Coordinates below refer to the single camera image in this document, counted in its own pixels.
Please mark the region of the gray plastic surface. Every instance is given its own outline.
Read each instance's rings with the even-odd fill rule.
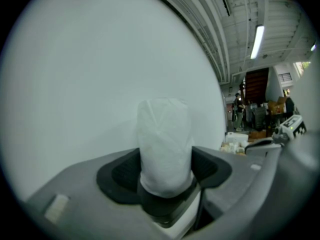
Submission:
[[[224,159],[232,166],[231,176],[222,185],[206,189],[204,192],[211,208],[215,207],[211,210],[215,210],[214,216],[218,218],[243,197],[259,174],[259,171],[251,169],[250,166],[262,165],[264,158],[197,148]],[[153,224],[140,205],[117,204],[108,199],[96,184],[96,174],[102,165],[132,150],[112,153],[70,166],[37,191],[28,200],[28,205],[43,214],[56,194],[70,197],[67,208],[56,226],[75,239],[168,239]]]
[[[308,216],[317,216],[319,210],[319,199],[313,196],[313,201],[310,200],[320,180],[319,140],[320,132],[309,131],[283,148],[268,197],[252,223],[250,239],[269,239],[290,221],[294,221],[286,229],[290,236],[298,233],[292,232],[292,227],[300,227],[304,239],[318,234],[318,220]],[[306,210],[293,220],[305,205]]]
[[[185,239],[250,239],[253,220],[265,202],[273,183],[280,151],[281,149],[273,149],[269,152],[247,191],[223,216]]]
[[[268,152],[273,149],[281,149],[280,144],[274,143],[271,137],[256,140],[254,143],[245,147],[245,154],[247,156],[266,157]]]
[[[217,219],[222,213],[225,213],[236,204],[252,184],[259,171],[251,169],[251,165],[262,166],[265,158],[223,153],[205,147],[198,148],[225,160],[232,167],[232,174],[224,183],[219,187],[204,191],[211,208],[215,210],[211,215]]]

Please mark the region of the wrapped white object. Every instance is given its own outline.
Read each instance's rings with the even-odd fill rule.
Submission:
[[[230,153],[236,154],[238,147],[239,147],[238,142],[230,142],[229,143]]]
[[[193,138],[188,105],[180,99],[145,100],[138,106],[140,182],[146,191],[173,198],[192,183]]]
[[[225,136],[225,142],[243,142],[248,141],[249,136],[247,134],[228,132]]]
[[[248,145],[249,145],[248,141],[246,141],[246,140],[241,141],[241,147],[245,148]]]
[[[237,153],[244,153],[245,152],[245,148],[244,147],[238,147],[237,149],[236,149],[236,152]]]

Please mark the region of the white curved wall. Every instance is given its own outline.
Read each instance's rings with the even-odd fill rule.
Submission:
[[[218,149],[225,115],[209,61],[159,0],[35,0],[4,53],[4,167],[23,200],[77,162],[138,146],[138,103],[185,99],[195,144]]]

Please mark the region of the window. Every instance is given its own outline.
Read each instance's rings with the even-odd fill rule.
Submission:
[[[280,82],[292,81],[290,73],[278,74]]]
[[[310,61],[294,63],[300,77],[302,77],[302,75],[304,74],[304,71],[309,67],[310,64],[311,64]]]
[[[290,96],[290,89],[283,90],[284,97]]]

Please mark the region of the ceiling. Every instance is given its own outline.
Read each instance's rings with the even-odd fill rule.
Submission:
[[[247,71],[306,61],[316,35],[299,6],[286,0],[163,0],[187,24],[221,85],[239,84]],[[265,32],[250,59],[257,25]]]

